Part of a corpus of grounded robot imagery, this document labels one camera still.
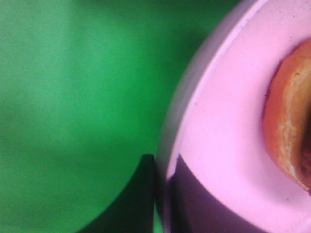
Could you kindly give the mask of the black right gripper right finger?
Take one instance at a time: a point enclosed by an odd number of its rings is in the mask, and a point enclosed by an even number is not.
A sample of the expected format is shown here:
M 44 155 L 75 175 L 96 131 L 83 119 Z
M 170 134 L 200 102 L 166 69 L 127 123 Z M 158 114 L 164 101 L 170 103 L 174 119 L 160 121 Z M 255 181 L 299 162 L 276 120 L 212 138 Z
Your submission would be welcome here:
M 170 181 L 172 233 L 256 233 L 258 228 L 211 195 L 181 156 Z

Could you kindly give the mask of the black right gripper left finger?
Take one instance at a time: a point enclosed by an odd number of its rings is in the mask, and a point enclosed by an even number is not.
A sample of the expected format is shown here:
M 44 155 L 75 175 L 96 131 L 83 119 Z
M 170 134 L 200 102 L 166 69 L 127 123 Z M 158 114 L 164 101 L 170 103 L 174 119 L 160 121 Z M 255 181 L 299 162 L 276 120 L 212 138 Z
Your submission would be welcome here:
M 154 156 L 141 157 L 133 176 L 117 198 L 80 233 L 152 233 L 156 165 Z

